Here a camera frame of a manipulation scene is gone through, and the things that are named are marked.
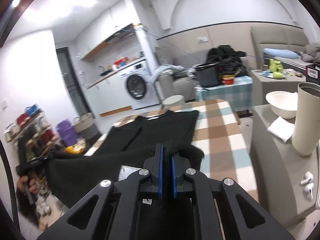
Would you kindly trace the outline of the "person's left hand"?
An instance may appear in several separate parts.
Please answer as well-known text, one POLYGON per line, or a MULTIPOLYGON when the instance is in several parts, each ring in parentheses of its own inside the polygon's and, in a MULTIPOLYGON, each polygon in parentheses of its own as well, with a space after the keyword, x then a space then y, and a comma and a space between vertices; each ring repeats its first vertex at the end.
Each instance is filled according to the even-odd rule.
POLYGON ((39 188, 38 188, 36 179, 34 179, 34 178, 29 179, 28 176, 19 177, 18 181, 17 181, 17 189, 22 193, 25 193, 24 185, 28 185, 28 190, 30 193, 32 193, 32 194, 39 193, 39 188))

